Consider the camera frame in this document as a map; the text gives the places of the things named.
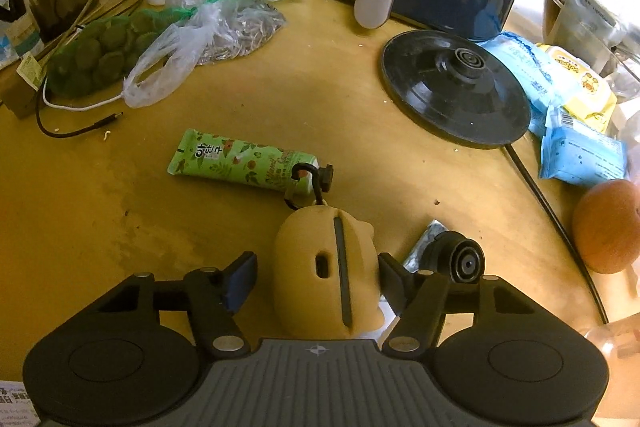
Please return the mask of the small black round camera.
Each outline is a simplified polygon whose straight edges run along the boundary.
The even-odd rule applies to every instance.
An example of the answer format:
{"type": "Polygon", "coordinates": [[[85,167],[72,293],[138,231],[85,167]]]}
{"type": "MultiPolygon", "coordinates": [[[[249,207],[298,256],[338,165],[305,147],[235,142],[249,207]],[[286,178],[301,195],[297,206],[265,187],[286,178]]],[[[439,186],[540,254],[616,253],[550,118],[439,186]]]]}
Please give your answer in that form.
{"type": "Polygon", "coordinates": [[[485,273],[485,255],[474,239],[455,231],[440,232],[424,248],[419,269],[447,275],[454,283],[473,284],[485,273]]]}

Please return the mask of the yellow pig-shaped case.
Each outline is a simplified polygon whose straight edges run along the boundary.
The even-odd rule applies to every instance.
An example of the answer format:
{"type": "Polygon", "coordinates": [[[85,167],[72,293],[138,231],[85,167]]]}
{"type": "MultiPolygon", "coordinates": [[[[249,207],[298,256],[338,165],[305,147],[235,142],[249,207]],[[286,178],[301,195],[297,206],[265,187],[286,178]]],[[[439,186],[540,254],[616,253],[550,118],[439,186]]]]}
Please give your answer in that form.
{"type": "Polygon", "coordinates": [[[352,339],[380,329],[378,254],[370,223],[330,206],[294,211],[274,240],[273,306],[300,339],[352,339]]]}

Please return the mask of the green hand cream tube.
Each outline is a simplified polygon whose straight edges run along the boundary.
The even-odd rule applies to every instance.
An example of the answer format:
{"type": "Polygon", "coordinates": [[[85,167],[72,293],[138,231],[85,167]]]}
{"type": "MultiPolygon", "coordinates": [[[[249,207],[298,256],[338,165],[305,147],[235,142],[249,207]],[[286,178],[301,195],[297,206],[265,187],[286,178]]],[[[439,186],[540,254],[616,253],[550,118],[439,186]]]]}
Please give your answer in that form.
{"type": "Polygon", "coordinates": [[[277,191],[286,196],[314,196],[314,181],[328,193],[333,167],[300,150],[226,138],[195,129],[183,133],[167,172],[198,176],[277,191]]]}

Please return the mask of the silver foil strip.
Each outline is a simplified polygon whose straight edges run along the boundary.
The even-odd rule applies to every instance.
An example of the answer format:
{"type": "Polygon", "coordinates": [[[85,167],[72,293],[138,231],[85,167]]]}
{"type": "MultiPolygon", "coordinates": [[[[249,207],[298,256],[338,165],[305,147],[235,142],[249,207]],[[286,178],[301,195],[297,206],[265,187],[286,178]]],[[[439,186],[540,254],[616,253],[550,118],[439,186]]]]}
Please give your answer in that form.
{"type": "Polygon", "coordinates": [[[440,233],[447,232],[448,229],[442,222],[433,220],[427,225],[427,228],[420,236],[420,239],[411,247],[409,254],[407,255],[402,265],[410,273],[416,273],[420,270],[420,263],[424,255],[424,251],[427,246],[430,246],[434,242],[440,233]]]}

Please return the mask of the orange fruit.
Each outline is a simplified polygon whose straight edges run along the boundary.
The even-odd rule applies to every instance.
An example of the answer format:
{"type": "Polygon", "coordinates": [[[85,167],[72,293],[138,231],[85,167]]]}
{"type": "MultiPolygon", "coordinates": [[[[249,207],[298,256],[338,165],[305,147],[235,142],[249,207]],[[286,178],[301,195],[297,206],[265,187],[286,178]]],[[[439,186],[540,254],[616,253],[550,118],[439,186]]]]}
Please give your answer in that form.
{"type": "Polygon", "coordinates": [[[600,183],[573,212],[575,247],[594,272],[625,270],[639,257],[639,187],[627,180],[600,183]]]}

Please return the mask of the blue snack packet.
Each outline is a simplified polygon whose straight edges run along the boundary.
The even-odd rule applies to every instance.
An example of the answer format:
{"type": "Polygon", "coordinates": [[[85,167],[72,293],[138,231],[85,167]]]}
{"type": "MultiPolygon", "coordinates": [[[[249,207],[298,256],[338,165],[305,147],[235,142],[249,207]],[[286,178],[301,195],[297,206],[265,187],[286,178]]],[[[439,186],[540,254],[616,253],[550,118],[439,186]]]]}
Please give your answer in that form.
{"type": "Polygon", "coordinates": [[[540,147],[540,179],[594,187],[624,179],[626,146],[591,129],[561,107],[547,110],[540,147]]]}

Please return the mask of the black kettle base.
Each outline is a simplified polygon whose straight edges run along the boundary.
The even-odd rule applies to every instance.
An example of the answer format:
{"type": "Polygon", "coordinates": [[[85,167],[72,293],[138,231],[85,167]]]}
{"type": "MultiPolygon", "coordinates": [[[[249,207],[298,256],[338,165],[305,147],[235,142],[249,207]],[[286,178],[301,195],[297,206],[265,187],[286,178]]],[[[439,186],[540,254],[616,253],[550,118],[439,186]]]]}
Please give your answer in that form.
{"type": "Polygon", "coordinates": [[[521,139],[530,121],[518,80],[481,46],[436,30],[406,31],[381,53],[388,95],[421,127],[477,148],[521,139]]]}

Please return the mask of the light blue wipes packet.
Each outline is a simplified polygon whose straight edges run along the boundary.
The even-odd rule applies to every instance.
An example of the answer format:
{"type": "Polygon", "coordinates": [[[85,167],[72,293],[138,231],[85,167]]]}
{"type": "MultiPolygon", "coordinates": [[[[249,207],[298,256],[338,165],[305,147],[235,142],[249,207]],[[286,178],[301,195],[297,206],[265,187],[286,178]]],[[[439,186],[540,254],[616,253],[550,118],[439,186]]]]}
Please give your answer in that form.
{"type": "Polygon", "coordinates": [[[570,96],[561,67],[539,46],[510,31],[500,32],[480,46],[498,58],[520,83],[532,112],[528,130],[541,139],[548,109],[563,105],[570,96]]]}

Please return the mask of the bag of green fruits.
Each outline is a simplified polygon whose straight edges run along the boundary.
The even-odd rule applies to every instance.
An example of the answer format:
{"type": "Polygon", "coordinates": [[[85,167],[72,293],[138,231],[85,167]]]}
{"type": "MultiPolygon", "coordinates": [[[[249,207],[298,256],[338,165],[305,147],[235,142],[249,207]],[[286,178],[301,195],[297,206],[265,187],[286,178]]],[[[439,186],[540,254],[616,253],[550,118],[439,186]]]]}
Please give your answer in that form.
{"type": "Polygon", "coordinates": [[[137,10],[88,23],[47,62],[46,90],[67,100],[82,98],[125,79],[142,53],[189,9],[137,10]]]}

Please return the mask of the bag of sunflower seeds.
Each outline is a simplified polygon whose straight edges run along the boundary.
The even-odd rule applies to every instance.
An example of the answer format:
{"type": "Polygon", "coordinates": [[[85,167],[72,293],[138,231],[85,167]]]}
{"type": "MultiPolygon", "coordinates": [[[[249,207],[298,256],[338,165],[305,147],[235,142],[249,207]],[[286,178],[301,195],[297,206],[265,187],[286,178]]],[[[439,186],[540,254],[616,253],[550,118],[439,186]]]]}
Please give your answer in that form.
{"type": "Polygon", "coordinates": [[[161,13],[173,19],[143,47],[122,83],[130,108],[173,94],[195,67],[247,56],[286,24],[280,0],[171,0],[161,13]]]}

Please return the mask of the small brown wooden block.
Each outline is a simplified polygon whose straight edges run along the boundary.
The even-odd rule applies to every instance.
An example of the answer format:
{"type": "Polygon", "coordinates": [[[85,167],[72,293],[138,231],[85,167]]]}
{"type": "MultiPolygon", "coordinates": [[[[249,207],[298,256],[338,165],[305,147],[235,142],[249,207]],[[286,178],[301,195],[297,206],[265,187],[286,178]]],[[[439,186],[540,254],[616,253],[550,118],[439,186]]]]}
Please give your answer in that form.
{"type": "Polygon", "coordinates": [[[37,91],[17,74],[1,80],[1,102],[18,118],[35,113],[37,91]]]}

